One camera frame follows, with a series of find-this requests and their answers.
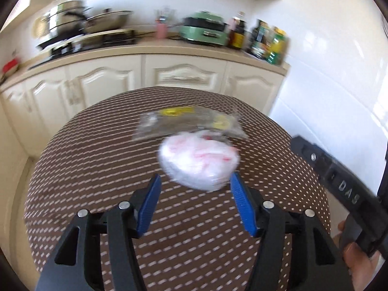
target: transparent plastic bag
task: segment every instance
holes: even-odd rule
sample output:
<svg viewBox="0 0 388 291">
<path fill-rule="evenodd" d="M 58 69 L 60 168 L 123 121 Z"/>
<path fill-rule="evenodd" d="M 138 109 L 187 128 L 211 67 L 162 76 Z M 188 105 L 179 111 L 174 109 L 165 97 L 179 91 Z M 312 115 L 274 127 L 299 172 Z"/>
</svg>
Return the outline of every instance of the transparent plastic bag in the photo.
<svg viewBox="0 0 388 291">
<path fill-rule="evenodd" d="M 219 190 L 228 183 L 240 161 L 237 149 L 220 139 L 224 139 L 222 135 L 210 131 L 182 132 L 165 138 L 158 152 L 160 166 L 181 185 Z"/>
<path fill-rule="evenodd" d="M 248 138 L 237 115 L 228 115 L 201 106 L 179 106 L 142 114 L 132 140 L 201 129 L 218 131 L 232 138 Z"/>
</svg>

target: silver bolt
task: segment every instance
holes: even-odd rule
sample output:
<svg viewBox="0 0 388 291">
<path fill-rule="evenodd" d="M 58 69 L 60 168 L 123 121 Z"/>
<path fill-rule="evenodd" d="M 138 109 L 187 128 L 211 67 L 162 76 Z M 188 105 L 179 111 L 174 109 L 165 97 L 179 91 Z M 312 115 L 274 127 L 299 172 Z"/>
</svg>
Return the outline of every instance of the silver bolt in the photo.
<svg viewBox="0 0 388 291">
<path fill-rule="evenodd" d="M 119 203 L 120 209 L 128 209 L 131 206 L 131 204 L 128 201 L 122 201 Z"/>
<path fill-rule="evenodd" d="M 81 209 L 80 211 L 77 212 L 77 215 L 78 215 L 80 218 L 86 217 L 86 216 L 88 215 L 88 210 L 86 210 L 86 209 Z"/>
<path fill-rule="evenodd" d="M 264 201 L 263 202 L 263 207 L 266 209 L 272 209 L 275 206 L 275 204 L 272 201 Z"/>
<path fill-rule="evenodd" d="M 312 218 L 312 217 L 315 216 L 315 212 L 314 212 L 314 210 L 307 209 L 307 210 L 305 211 L 305 215 L 307 215 L 309 218 Z"/>
</svg>

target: blue gripper pad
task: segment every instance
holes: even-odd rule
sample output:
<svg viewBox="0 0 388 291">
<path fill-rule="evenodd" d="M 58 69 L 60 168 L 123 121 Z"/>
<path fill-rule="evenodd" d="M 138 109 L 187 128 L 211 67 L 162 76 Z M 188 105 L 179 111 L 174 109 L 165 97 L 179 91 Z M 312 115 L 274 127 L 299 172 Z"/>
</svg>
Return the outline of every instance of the blue gripper pad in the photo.
<svg viewBox="0 0 388 291">
<path fill-rule="evenodd" d="M 156 204 L 158 203 L 160 192 L 162 190 L 162 180 L 158 174 L 156 174 L 151 180 L 147 189 L 148 192 L 137 215 L 136 231 L 140 234 L 140 236 L 148 231 L 152 216 L 155 212 Z"/>
<path fill-rule="evenodd" d="M 232 191 L 245 230 L 253 237 L 257 237 L 258 229 L 254 209 L 256 204 L 252 199 L 248 187 L 244 185 L 237 173 L 233 173 L 230 178 L 230 190 Z"/>
</svg>

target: dotted tablecloth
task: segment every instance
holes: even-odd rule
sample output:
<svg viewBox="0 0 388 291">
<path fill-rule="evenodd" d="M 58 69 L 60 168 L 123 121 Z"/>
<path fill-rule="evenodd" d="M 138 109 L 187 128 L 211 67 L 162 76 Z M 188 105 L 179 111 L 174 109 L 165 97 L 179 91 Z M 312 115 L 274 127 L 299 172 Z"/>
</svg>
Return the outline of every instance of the dotted tablecloth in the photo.
<svg viewBox="0 0 388 291">
<path fill-rule="evenodd" d="M 123 93 L 80 112 L 50 141 L 30 182 L 25 221 L 39 271 L 65 227 L 81 208 L 105 211 L 162 176 L 162 193 L 149 231 L 133 240 L 148 291 L 244 290 L 259 240 L 250 237 L 226 188 L 212 193 L 171 182 L 160 169 L 163 138 L 132 142 L 141 113 L 199 105 L 235 109 L 249 140 L 232 139 L 241 156 L 238 171 L 265 199 L 288 211 L 312 208 L 326 230 L 325 191 L 311 168 L 289 149 L 290 136 L 274 121 L 232 97 L 194 89 L 152 87 Z M 286 236 L 278 290 L 286 290 L 291 259 Z M 101 238 L 105 290 L 113 290 L 107 237 Z"/>
</svg>

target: cream cabinet door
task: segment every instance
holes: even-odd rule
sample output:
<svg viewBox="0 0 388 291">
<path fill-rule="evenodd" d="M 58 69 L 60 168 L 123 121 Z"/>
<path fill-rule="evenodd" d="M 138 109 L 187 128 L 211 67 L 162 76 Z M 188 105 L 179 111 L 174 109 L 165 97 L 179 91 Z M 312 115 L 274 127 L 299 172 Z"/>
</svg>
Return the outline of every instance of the cream cabinet door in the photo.
<svg viewBox="0 0 388 291">
<path fill-rule="evenodd" d="M 142 87 L 141 55 L 116 56 L 68 66 L 74 87 L 80 87 L 86 108 L 106 98 Z"/>
<path fill-rule="evenodd" d="M 145 57 L 145 86 L 178 86 L 219 93 L 226 61 L 176 55 Z"/>
<path fill-rule="evenodd" d="M 228 62 L 222 94 L 238 98 L 268 115 L 283 79 L 284 76 L 271 71 Z"/>
<path fill-rule="evenodd" d="M 35 75 L 23 83 L 52 138 L 73 116 L 71 106 L 75 98 L 70 93 L 65 67 Z"/>
<path fill-rule="evenodd" d="M 39 157 L 50 137 L 24 84 L 14 85 L 1 96 L 7 117 L 20 143 L 29 156 Z"/>
</svg>

